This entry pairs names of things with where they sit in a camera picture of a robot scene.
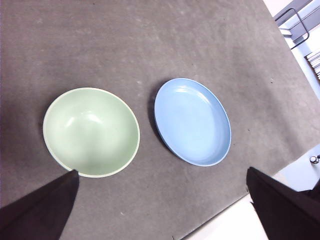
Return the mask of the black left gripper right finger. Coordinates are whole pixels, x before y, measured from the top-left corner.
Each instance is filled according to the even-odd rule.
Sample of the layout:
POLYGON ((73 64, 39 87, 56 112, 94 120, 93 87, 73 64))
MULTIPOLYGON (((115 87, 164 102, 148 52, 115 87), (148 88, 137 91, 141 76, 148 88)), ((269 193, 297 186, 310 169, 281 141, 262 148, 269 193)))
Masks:
POLYGON ((320 238, 320 183, 296 191, 254 167, 246 172, 252 205, 270 240, 320 238))

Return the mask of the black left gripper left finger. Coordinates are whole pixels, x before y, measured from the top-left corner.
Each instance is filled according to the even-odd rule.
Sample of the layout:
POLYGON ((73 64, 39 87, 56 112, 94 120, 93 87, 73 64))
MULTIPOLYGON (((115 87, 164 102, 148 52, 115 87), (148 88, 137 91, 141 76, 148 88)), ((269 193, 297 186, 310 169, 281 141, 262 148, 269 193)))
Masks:
POLYGON ((79 189, 76 170, 58 177, 0 209, 2 240, 58 240, 79 189))

